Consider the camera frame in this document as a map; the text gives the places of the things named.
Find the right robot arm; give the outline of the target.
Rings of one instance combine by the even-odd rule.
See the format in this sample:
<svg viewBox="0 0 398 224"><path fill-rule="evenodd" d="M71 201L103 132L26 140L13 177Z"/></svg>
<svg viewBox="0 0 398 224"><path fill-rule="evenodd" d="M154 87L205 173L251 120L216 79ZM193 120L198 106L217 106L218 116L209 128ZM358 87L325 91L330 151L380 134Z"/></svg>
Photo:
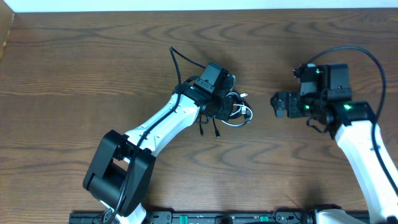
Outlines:
<svg viewBox="0 0 398 224"><path fill-rule="evenodd" d="M370 223L397 223L397 168L366 101L353 101L346 64L307 63L294 70L298 91L271 98L278 118L304 118L325 126L343 151L368 206Z"/></svg>

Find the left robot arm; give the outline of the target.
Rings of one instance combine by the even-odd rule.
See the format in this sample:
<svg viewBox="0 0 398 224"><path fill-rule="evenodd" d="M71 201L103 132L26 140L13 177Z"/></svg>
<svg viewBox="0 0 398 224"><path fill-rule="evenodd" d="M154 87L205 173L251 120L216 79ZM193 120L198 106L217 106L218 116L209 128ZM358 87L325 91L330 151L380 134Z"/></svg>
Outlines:
<svg viewBox="0 0 398 224"><path fill-rule="evenodd" d="M83 179L83 188L112 214L105 223L142 223L143 201L156 157L200 116L227 121L233 109L229 96L236 77L210 62L201 76L177 85L169 102L140 126L106 133Z"/></svg>

